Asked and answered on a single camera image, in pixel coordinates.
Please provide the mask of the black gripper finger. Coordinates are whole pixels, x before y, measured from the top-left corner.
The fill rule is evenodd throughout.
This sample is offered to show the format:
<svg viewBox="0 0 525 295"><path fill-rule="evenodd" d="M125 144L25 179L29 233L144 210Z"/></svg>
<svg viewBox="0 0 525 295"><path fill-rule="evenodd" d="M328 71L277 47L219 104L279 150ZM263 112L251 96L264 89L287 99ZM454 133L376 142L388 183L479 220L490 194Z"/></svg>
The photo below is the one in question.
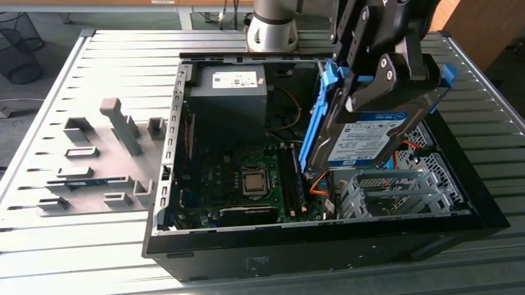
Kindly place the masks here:
<svg viewBox="0 0 525 295"><path fill-rule="evenodd" d="M408 66L395 50L408 22L408 1L335 2L332 61L347 74L331 90L332 111L408 111Z"/></svg>
<svg viewBox="0 0 525 295"><path fill-rule="evenodd" d="M435 89L440 83L440 70L431 54L422 52L418 33L404 35L403 46L410 82L420 89Z"/></svg>

